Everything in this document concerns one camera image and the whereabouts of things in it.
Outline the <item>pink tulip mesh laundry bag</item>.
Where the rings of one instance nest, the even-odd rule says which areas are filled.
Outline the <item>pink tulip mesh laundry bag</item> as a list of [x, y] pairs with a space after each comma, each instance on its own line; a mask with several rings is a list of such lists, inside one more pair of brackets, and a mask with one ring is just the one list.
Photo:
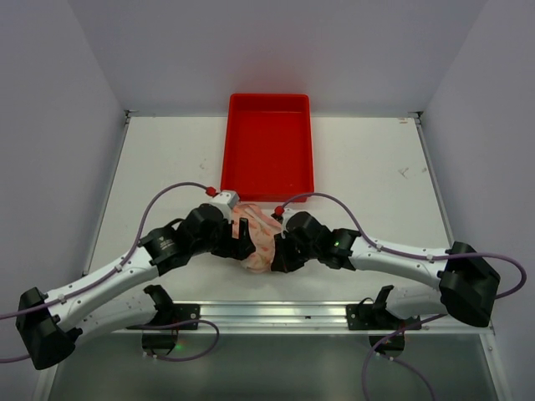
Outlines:
[[271, 271], [275, 257], [275, 236], [282, 232], [282, 226], [261, 208], [252, 203], [241, 203], [232, 210], [232, 237], [238, 238], [239, 220], [247, 219], [249, 234], [256, 247], [242, 266], [255, 273]]

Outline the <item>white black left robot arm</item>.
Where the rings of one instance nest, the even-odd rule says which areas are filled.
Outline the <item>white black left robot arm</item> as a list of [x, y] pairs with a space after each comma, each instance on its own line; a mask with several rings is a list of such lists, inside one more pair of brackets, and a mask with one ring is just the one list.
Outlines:
[[130, 327], [170, 326], [178, 321], [171, 297], [153, 280], [209, 253], [238, 261], [256, 248], [244, 217], [233, 220], [202, 204], [135, 241], [134, 250], [65, 287], [33, 287], [19, 300], [15, 326], [37, 370], [70, 356], [82, 343]]

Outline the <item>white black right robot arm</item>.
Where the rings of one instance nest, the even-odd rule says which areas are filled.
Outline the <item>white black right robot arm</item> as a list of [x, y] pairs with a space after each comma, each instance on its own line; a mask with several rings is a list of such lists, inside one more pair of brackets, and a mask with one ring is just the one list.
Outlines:
[[397, 246], [366, 239], [360, 230], [330, 230], [306, 211], [279, 207], [273, 217], [282, 225], [274, 237], [274, 272], [295, 272], [312, 260], [334, 270], [380, 272], [413, 282], [380, 290], [374, 309], [381, 315], [407, 320], [448, 314], [473, 327], [486, 327], [491, 320], [501, 278], [465, 243], [450, 249]]

